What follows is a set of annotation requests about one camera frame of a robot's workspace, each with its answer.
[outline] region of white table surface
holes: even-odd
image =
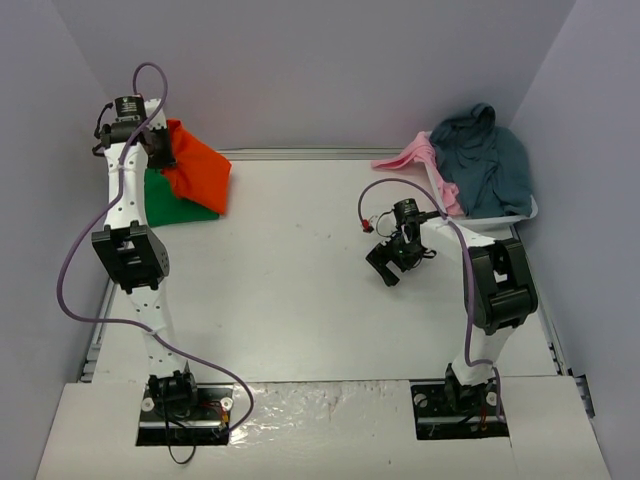
[[[256,384],[226,447],[136,447],[142,385],[67,385],[37,480],[608,479],[573,379],[507,378],[510,438],[417,441],[405,381]],[[233,416],[246,407],[237,392]],[[175,449],[178,458],[188,454]]]
[[[403,175],[428,188],[422,170],[392,174]],[[251,382],[442,377],[464,338],[462,270],[436,257],[385,287],[364,258],[380,237],[361,231],[356,204],[386,176],[362,160],[234,162],[225,218],[155,230],[171,258],[180,347]],[[406,197],[432,210],[417,190],[389,183],[370,191],[365,216]],[[121,291],[110,316],[134,318]],[[537,315],[498,365],[504,376],[555,375]],[[227,381],[192,370],[199,382]],[[94,382],[147,376],[141,334],[108,326]]]

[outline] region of white basket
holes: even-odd
[[[438,190],[438,185],[436,184],[436,180],[433,176],[433,170],[428,165],[427,167],[427,175],[429,176],[429,183],[431,184],[431,190],[435,194],[436,201],[438,202],[438,206],[444,210],[444,203],[442,202],[442,196],[440,195],[440,191]],[[493,217],[493,218],[467,218],[467,217],[453,217],[456,220],[458,225],[462,225],[467,227],[475,232],[487,232],[490,230],[498,230],[501,228],[508,228],[514,223],[518,223],[521,220],[530,220],[538,215],[538,204],[536,200],[531,195],[531,215],[528,217],[525,215],[506,215],[504,217]]]

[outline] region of black mounting plate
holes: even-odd
[[[144,398],[150,399],[148,389]],[[229,443],[229,425],[220,416],[220,410],[205,404],[219,402],[223,398],[233,398],[231,387],[198,387],[198,403],[184,415],[171,418],[186,428],[169,422],[171,446],[190,447],[193,445],[227,445]],[[145,412],[140,410],[138,424],[138,447],[166,447],[167,432],[164,415],[161,410]]]
[[[489,385],[487,393],[495,394]],[[454,411],[447,401],[444,381],[415,382],[411,385],[413,416],[418,440],[461,440],[508,437],[506,423],[498,421],[495,407],[485,405],[486,420],[481,426],[480,412]]]

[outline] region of screw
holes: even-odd
[[[429,404],[429,401],[424,393],[418,393],[413,397],[413,403],[419,408],[425,408]]]
[[[487,403],[495,407],[498,404],[498,395],[495,392],[487,393]]]
[[[150,412],[153,410],[153,407],[155,407],[153,400],[151,400],[151,398],[147,397],[144,400],[142,400],[142,405],[140,406],[140,408],[142,409],[143,412]]]
[[[220,405],[228,412],[233,408],[233,400],[229,397],[224,397],[220,400]]]

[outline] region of pink cloth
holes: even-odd
[[[442,197],[442,203],[449,215],[464,215],[462,207],[456,200],[458,196],[458,186],[455,183],[445,182],[438,172],[436,165],[436,152],[429,143],[426,132],[420,132],[416,135],[416,139],[407,145],[400,155],[384,160],[373,160],[371,166],[373,168],[386,168],[389,170],[397,170],[404,167],[409,162],[422,162],[426,166],[431,167],[431,174],[436,181],[438,191]]]

